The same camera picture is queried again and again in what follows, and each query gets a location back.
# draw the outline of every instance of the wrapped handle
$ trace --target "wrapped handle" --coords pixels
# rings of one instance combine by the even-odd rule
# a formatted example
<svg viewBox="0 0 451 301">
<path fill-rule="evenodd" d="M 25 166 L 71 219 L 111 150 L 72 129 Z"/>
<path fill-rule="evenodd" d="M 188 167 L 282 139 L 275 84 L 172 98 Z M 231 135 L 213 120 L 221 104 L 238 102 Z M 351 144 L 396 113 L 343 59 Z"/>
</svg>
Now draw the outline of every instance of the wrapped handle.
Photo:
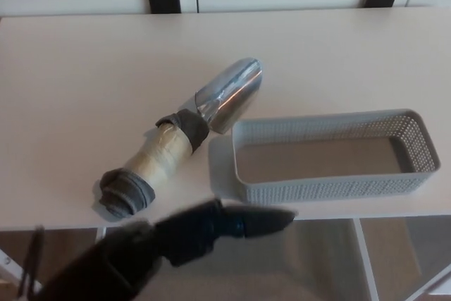
<svg viewBox="0 0 451 301">
<path fill-rule="evenodd" d="M 184 109 L 160 119 L 154 138 L 123 168 L 106 172 L 100 180 L 103 204 L 113 215 L 124 218 L 146 208 L 179 165 L 201 145 L 209 127 L 196 113 Z"/>
</svg>

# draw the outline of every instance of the silver scoop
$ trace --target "silver scoop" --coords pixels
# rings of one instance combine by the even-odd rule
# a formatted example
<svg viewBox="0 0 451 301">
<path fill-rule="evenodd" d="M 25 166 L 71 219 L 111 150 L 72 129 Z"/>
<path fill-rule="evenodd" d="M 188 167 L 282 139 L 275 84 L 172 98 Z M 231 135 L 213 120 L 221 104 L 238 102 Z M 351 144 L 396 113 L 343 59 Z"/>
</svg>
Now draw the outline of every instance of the silver scoop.
<svg viewBox="0 0 451 301">
<path fill-rule="evenodd" d="M 224 134 L 232 127 L 255 98 L 262 76 L 260 61 L 245 58 L 196 92 L 197 110 L 211 130 Z"/>
</svg>

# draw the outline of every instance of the white table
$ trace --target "white table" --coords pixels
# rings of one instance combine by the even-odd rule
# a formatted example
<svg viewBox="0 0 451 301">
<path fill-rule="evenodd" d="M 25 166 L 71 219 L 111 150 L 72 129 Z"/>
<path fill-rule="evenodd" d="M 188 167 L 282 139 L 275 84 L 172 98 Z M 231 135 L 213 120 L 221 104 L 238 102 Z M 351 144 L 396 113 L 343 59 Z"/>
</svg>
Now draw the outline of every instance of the white table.
<svg viewBox="0 0 451 301">
<path fill-rule="evenodd" d="M 93 208 L 102 173 L 245 56 L 265 67 L 245 118 L 410 108 L 442 161 L 414 194 L 286 204 L 299 219 L 451 214 L 451 9 L 4 18 L 0 229 L 111 225 Z M 228 196 L 227 171 L 212 170 L 223 181 L 210 176 L 209 162 L 225 156 L 217 137 L 136 218 L 154 221 L 219 190 Z"/>
</svg>

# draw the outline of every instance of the beige tape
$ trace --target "beige tape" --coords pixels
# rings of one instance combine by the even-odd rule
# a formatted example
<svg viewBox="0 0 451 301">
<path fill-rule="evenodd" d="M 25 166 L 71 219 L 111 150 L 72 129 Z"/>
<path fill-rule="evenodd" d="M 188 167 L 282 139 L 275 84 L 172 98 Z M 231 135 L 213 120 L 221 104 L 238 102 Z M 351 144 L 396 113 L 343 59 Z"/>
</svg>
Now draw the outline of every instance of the beige tape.
<svg viewBox="0 0 451 301">
<path fill-rule="evenodd" d="M 164 123 L 158 128 L 157 136 L 147 141 L 124 168 L 156 189 L 175 173 L 191 153 L 191 143 L 184 132 L 171 123 Z"/>
</svg>

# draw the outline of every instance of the floor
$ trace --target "floor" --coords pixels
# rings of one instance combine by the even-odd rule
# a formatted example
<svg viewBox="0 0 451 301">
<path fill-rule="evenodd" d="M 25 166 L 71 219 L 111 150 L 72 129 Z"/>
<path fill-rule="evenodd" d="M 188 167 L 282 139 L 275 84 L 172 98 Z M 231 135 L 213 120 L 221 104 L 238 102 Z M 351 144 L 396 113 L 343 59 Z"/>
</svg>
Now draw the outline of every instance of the floor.
<svg viewBox="0 0 451 301">
<path fill-rule="evenodd" d="M 399 300 L 421 275 L 405 219 L 362 220 L 381 301 Z M 39 281 L 46 283 L 94 241 L 95 230 L 48 231 Z M 30 232 L 0 233 L 0 248 L 23 261 Z M 12 300 L 3 288 L 0 301 Z M 213 254 L 179 269 L 164 264 L 137 301 L 367 300 L 348 220 L 297 221 L 255 240 L 221 239 Z M 424 296 L 420 301 L 450 301 Z"/>
</svg>

